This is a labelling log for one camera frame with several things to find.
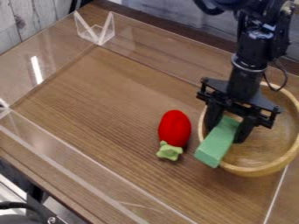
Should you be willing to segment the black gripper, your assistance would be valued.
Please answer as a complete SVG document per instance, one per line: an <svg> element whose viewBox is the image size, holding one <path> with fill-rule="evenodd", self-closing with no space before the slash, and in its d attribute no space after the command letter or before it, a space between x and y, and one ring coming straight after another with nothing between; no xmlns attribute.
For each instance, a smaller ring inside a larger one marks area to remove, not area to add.
<svg viewBox="0 0 299 224"><path fill-rule="evenodd" d="M207 130L212 130L218 125L226 111L243 117L234 139L235 144L242 144L255 126L272 128L276 116L283 112L283 109L263 95L262 87L258 88L254 96L246 100L231 97L227 93L227 87L228 82L226 80L203 77L196 98L203 100L207 105L204 116Z"/></svg>

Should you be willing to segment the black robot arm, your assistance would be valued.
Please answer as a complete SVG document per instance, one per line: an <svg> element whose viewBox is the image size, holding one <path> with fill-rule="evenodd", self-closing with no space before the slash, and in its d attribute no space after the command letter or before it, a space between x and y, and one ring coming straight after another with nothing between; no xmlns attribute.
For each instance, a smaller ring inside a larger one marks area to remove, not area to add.
<svg viewBox="0 0 299 224"><path fill-rule="evenodd" d="M238 20L238 50L232 54L232 71L227 80L204 77L198 98L206 102L204 126L212 130L226 112L242 118L234 142L242 143L255 127L274 126L282 108L262 94L268 82L270 63L286 55L295 0L192 0L198 8L216 16L232 11Z"/></svg>

